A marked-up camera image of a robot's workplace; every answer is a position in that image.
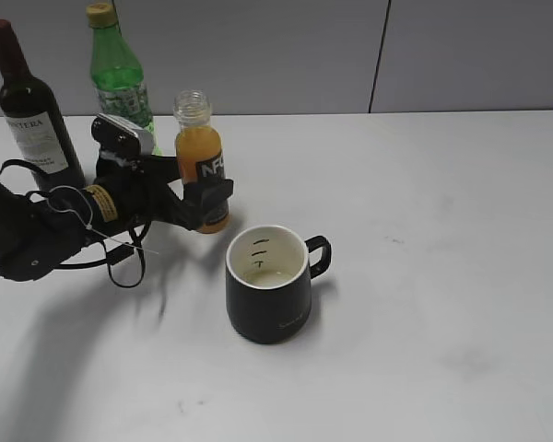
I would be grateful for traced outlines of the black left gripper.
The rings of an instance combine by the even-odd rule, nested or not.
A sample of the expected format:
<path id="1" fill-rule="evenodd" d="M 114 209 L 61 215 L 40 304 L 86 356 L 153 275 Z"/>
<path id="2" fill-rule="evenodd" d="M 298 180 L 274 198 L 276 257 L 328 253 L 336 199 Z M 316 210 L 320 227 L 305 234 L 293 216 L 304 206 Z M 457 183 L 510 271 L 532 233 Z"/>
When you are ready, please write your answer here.
<path id="1" fill-rule="evenodd" d="M 229 218 L 233 180 L 186 183 L 179 196 L 169 184 L 181 177 L 176 157 L 99 157 L 96 179 L 85 188 L 97 209 L 95 227 L 125 230 L 159 221 L 187 230 L 221 230 Z"/>

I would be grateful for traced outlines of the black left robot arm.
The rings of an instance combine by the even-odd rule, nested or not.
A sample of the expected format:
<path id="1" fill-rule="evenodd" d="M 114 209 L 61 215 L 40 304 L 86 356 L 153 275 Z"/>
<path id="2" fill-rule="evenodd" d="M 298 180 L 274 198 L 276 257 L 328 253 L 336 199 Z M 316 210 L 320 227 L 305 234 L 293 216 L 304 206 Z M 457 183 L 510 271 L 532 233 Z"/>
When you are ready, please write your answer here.
<path id="1" fill-rule="evenodd" d="M 0 276 L 36 281 L 53 270 L 113 265 L 137 254 L 152 222 L 197 230 L 233 193 L 230 179 L 190 183 L 174 157 L 100 157 L 97 178 L 84 189 L 59 186 L 14 194 L 0 182 Z"/>

